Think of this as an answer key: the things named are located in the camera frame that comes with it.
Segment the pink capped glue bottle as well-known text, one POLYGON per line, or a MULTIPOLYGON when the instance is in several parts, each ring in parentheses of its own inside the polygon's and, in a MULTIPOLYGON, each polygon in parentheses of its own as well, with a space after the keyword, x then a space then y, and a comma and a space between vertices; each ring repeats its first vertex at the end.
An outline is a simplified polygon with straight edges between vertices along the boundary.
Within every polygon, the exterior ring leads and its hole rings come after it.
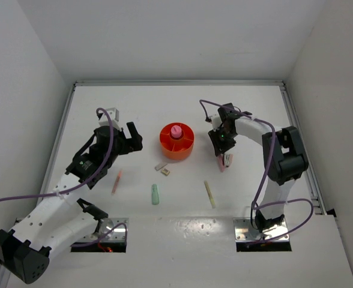
POLYGON ((170 129, 170 136, 173 139, 180 139, 183 136, 183 130, 178 125, 173 125, 170 129))

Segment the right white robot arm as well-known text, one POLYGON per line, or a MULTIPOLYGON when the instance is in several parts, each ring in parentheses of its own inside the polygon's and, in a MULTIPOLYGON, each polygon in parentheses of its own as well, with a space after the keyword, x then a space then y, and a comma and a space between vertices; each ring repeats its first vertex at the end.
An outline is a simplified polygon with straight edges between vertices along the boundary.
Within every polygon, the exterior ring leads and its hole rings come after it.
POLYGON ((236 136, 245 136, 262 147, 264 173, 251 203, 251 225, 259 233, 282 224, 285 205, 296 180, 309 167, 309 160, 298 128, 276 127, 239 111, 232 103, 218 105, 217 113, 206 115, 212 125, 208 135, 216 157, 225 158, 235 144, 236 136))

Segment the green glue stick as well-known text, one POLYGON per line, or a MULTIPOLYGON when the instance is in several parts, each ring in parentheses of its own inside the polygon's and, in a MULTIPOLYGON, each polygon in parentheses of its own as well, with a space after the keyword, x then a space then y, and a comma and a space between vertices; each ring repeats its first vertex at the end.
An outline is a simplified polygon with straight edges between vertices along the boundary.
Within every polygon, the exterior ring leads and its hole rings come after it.
POLYGON ((153 205, 158 205, 160 203, 157 184, 152 184, 152 186, 151 186, 151 202, 153 205))

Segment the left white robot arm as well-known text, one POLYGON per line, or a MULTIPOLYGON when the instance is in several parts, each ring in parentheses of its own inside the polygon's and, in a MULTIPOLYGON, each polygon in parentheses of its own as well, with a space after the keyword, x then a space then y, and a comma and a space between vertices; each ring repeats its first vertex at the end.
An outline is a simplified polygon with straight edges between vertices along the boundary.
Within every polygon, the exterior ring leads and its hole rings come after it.
POLYGON ((25 284, 37 281, 56 255, 107 220, 108 214, 85 196, 118 156, 142 150, 135 124, 129 122, 127 128, 130 138, 108 123, 96 128, 52 192, 10 230, 0 230, 0 264, 25 284))

